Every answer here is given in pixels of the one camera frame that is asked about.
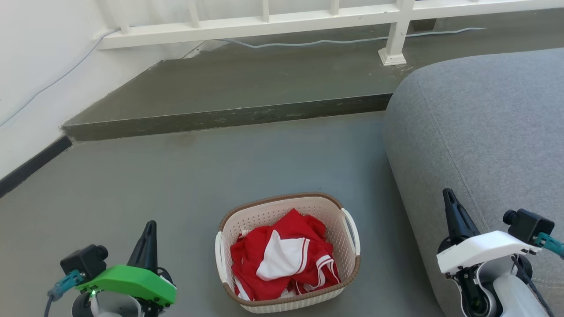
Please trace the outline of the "grey fabric sofa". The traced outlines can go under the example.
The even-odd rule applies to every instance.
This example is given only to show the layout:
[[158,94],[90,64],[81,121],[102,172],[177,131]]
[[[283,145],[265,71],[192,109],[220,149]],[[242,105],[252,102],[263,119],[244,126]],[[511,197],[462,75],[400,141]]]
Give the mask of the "grey fabric sofa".
[[463,317],[436,254],[453,190],[481,233],[525,209],[564,242],[564,48],[480,55],[415,70],[387,106],[383,140],[433,293]]

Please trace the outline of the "white wooden railing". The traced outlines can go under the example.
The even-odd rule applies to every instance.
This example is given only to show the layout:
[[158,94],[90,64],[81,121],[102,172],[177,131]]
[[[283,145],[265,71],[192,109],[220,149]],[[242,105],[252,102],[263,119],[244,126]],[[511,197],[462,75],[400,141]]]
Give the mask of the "white wooden railing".
[[341,2],[328,0],[329,7],[322,10],[273,14],[269,0],[258,0],[258,16],[201,20],[195,0],[188,0],[187,22],[133,26],[122,0],[111,0],[110,11],[118,30],[103,36],[97,48],[135,48],[389,24],[386,46],[378,54],[383,65],[397,66],[406,63],[402,48],[412,21],[564,8],[564,0],[393,0],[390,4],[360,7],[342,7]]

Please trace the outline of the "red and white garment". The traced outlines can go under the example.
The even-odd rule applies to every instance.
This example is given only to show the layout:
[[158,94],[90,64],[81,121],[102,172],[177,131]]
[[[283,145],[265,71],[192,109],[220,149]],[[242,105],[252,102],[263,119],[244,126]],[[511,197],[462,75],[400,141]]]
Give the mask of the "red and white garment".
[[341,282],[326,226],[292,209],[231,246],[235,294],[247,301],[294,297]]

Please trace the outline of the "black baseboard strip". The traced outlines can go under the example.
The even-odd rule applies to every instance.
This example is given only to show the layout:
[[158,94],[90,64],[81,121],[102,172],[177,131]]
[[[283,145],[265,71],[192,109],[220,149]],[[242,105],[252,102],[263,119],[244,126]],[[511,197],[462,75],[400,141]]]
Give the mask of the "black baseboard strip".
[[48,164],[51,160],[54,160],[55,157],[69,150],[70,147],[72,147],[72,141],[66,135],[63,135],[56,142],[52,143],[26,163],[6,175],[6,177],[0,180],[0,199],[12,190],[16,189],[18,185],[22,184],[26,179]]

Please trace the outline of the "raised grey concrete step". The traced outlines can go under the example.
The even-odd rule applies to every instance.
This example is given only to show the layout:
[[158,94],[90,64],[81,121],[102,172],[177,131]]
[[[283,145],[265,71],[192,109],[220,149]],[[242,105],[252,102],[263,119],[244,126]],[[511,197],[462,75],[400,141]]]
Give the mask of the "raised grey concrete step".
[[383,66],[388,25],[210,41],[161,61],[65,122],[74,143],[385,110],[397,85],[433,63],[564,48],[564,8],[440,18]]

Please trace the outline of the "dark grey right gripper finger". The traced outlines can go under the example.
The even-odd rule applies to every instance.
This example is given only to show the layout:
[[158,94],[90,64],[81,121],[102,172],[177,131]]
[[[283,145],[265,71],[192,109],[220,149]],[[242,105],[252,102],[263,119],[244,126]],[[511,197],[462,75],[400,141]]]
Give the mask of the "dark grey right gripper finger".
[[443,199],[447,229],[449,231],[448,236],[443,240],[443,247],[458,245],[471,237],[481,234],[453,190],[450,188],[443,189]]

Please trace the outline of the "cream perforated laundry basket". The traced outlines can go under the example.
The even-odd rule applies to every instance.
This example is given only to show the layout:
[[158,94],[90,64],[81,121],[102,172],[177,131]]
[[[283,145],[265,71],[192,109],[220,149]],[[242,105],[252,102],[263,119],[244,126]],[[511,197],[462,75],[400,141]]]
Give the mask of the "cream perforated laundry basket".
[[[234,292],[231,246],[241,233],[273,225],[292,209],[302,215],[312,215],[326,226],[327,241],[333,245],[333,257],[341,282],[332,287],[282,299],[247,301],[239,298]],[[351,214],[340,201],[322,192],[269,197],[236,207],[224,217],[215,238],[215,260],[224,290],[243,309],[257,314],[296,310],[340,295],[359,273],[360,250],[360,237]]]

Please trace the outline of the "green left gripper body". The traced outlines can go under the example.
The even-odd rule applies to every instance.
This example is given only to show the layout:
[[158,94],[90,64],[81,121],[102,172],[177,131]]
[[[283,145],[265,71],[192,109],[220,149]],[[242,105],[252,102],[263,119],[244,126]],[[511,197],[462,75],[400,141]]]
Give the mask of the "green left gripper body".
[[73,317],[159,317],[177,298],[167,278],[129,265],[110,267],[76,288]]

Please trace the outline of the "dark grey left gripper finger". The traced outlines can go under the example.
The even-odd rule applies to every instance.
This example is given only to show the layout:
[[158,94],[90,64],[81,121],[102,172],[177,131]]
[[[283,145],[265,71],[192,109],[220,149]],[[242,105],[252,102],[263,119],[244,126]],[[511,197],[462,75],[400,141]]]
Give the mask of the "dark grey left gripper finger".
[[129,266],[143,268],[149,271],[157,271],[158,248],[156,229],[156,221],[151,220],[146,223],[143,233],[129,258]]

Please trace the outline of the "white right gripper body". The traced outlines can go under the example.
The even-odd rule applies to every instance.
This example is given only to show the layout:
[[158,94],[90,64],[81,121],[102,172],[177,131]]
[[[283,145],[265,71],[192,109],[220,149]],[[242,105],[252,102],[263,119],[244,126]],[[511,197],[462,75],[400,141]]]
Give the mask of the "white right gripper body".
[[542,248],[529,245],[501,231],[492,231],[465,239],[437,254],[442,274],[454,275],[460,270],[512,254],[538,252]]

